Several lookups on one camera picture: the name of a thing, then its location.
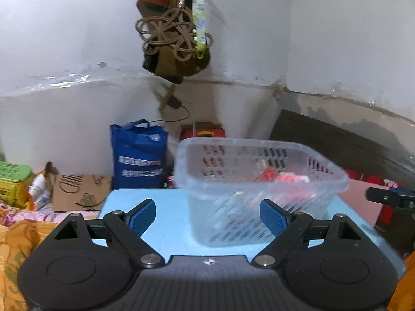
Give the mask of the pink rose tissue pack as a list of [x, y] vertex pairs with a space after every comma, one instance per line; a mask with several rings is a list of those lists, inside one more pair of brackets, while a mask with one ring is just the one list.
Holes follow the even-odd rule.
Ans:
[[296, 175], [294, 172], [281, 171], [277, 174], [276, 181], [292, 183], [309, 183], [310, 179], [307, 175]]

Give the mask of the red cigarette pack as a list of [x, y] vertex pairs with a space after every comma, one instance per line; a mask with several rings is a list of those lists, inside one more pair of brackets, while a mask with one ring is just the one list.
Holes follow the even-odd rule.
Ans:
[[267, 167], [255, 178], [255, 182], [274, 182], [278, 175], [279, 172], [275, 168]]

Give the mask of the clear plastic laundry basket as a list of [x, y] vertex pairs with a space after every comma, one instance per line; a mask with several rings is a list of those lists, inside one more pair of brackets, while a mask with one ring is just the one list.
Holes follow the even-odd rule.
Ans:
[[[307, 175], [309, 183], [255, 182], [267, 167]], [[349, 177], [311, 147], [299, 143], [188, 138], [179, 143], [174, 180], [186, 192], [193, 237], [211, 247], [270, 241], [260, 219], [269, 199], [289, 213], [322, 218], [333, 197], [348, 189]]]

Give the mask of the pink blanket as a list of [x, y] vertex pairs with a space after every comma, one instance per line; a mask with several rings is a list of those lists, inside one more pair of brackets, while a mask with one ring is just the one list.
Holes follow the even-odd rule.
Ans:
[[388, 189], [388, 187], [360, 180], [349, 180], [348, 190], [341, 192], [338, 196], [350, 207], [352, 207], [367, 223], [375, 226], [382, 205], [366, 200], [366, 191], [370, 188]]

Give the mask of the light blue mat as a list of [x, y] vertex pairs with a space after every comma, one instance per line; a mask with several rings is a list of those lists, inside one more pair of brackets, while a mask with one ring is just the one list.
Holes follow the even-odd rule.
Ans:
[[[117, 189], [108, 195], [99, 218], [113, 211], [127, 213], [140, 204], [143, 204], [143, 211], [138, 213], [139, 217], [147, 220], [152, 216], [155, 218], [141, 238], [165, 260], [175, 255], [210, 257], [244, 255], [248, 260], [252, 260], [269, 244], [263, 242], [220, 247], [200, 244], [191, 233], [187, 195], [182, 189]], [[406, 265], [398, 253], [363, 217], [338, 196], [334, 197], [323, 217], [330, 219], [335, 214], [346, 214], [393, 264], [398, 278], [404, 276]]]

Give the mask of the red plaid pillow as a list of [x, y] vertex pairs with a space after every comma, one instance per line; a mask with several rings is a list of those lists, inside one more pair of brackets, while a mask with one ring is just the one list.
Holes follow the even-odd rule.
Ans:
[[366, 173], [359, 173], [359, 172], [352, 171], [349, 169], [346, 169], [345, 172], [348, 174], [349, 178], [353, 180], [373, 183], [376, 185], [381, 185], [381, 186], [389, 187], [389, 188], [398, 188], [398, 189], [402, 188], [402, 185], [399, 184], [399, 182], [395, 182], [394, 180], [390, 180], [387, 178], [381, 178], [381, 177], [366, 174]]

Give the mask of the brown paper bag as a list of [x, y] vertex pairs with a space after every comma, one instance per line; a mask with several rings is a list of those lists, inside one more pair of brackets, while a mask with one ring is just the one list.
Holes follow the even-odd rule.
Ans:
[[102, 175], [62, 175], [49, 161], [44, 175], [51, 188], [55, 212], [100, 211], [111, 190], [112, 178]]

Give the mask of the dark wooden headboard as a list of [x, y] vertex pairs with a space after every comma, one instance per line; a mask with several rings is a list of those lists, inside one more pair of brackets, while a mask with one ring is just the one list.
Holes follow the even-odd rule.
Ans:
[[405, 189], [414, 189], [413, 157], [339, 126], [282, 110], [269, 138], [309, 146], [345, 170], [387, 178]]

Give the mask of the blue tote bag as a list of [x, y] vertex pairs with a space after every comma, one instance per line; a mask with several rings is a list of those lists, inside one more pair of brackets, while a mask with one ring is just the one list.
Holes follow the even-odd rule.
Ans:
[[162, 187], [167, 163], [168, 132], [141, 119], [110, 126], [113, 189]]

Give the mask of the white snack packets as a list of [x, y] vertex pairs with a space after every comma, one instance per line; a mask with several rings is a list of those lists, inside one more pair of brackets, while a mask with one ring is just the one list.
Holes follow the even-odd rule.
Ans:
[[49, 203], [50, 190], [43, 174], [36, 176], [28, 189], [28, 194], [32, 199], [31, 209], [34, 211], [38, 211]]

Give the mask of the orange floral blanket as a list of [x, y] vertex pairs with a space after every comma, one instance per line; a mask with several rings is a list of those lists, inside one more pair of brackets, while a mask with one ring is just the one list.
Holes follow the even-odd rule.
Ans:
[[1, 202], [0, 280], [1, 309], [27, 310], [18, 288], [17, 274], [26, 258], [62, 222], [66, 213], [16, 209]]

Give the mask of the green tin box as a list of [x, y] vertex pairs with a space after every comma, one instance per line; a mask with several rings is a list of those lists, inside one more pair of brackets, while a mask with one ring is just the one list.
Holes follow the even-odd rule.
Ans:
[[32, 183], [32, 168], [27, 165], [0, 162], [1, 200], [9, 206], [24, 209], [29, 199], [28, 187]]

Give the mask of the red gift box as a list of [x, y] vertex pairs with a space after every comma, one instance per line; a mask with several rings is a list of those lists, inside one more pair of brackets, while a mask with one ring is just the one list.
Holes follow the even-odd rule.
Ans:
[[225, 138], [226, 132], [221, 124], [212, 122], [195, 122], [183, 125], [179, 140], [193, 137]]

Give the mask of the hanging olive bag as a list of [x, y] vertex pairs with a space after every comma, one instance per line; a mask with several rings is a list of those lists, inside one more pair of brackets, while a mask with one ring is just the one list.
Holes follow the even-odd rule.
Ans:
[[213, 36], [199, 26], [186, 5], [170, 3], [160, 14], [145, 16], [135, 23], [143, 41], [142, 67], [171, 83], [182, 83], [210, 63]]

